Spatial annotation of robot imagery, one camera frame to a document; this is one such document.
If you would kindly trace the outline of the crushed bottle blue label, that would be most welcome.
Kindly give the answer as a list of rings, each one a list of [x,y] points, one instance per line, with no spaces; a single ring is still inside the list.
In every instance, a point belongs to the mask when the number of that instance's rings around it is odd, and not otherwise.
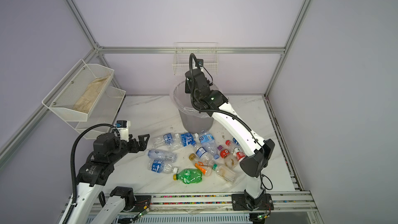
[[[198,133],[183,133],[180,135],[180,140],[181,140],[181,144],[183,147],[186,147],[190,144],[192,144],[196,139],[199,138],[199,134]]]

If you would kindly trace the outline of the green plastic bottle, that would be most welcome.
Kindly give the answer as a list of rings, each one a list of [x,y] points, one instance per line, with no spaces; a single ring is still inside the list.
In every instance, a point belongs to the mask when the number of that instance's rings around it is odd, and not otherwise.
[[[173,175],[173,180],[180,180],[184,184],[197,184],[202,181],[202,172],[199,169],[184,169]]]

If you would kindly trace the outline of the clear bottle green cap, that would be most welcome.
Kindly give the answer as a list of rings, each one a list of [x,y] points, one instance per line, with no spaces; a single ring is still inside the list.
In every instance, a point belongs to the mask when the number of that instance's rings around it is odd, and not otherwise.
[[[237,174],[225,165],[214,164],[212,170],[228,183],[233,184],[236,181]]]

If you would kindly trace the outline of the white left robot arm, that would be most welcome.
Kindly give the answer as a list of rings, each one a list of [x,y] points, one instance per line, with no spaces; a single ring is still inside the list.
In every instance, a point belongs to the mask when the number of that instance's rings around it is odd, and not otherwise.
[[[114,133],[101,134],[94,141],[93,152],[86,163],[79,170],[71,166],[73,193],[60,223],[83,224],[96,199],[100,199],[104,206],[94,223],[110,224],[121,212],[148,212],[149,198],[137,199],[130,187],[115,187],[107,201],[103,195],[103,188],[115,170],[115,164],[129,153],[145,151],[150,135],[140,135],[138,139],[128,135],[128,138],[125,141]]]

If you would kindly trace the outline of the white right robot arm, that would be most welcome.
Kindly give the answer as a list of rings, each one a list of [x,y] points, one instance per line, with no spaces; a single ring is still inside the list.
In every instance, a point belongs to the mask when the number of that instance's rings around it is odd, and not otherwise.
[[[275,148],[273,140],[265,140],[256,134],[236,113],[224,94],[210,88],[210,82],[201,69],[189,69],[185,73],[186,93],[195,110],[206,113],[218,121],[237,140],[246,155],[239,163],[248,176],[244,190],[245,209],[259,209],[266,200],[266,188],[262,182],[262,171]]]

